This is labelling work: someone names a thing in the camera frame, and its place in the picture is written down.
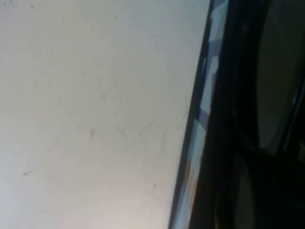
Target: white wall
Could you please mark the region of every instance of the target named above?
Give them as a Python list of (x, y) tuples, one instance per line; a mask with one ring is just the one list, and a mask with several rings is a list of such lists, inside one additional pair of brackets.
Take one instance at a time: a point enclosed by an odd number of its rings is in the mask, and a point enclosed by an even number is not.
[(207, 0), (0, 1), (0, 228), (168, 224)]

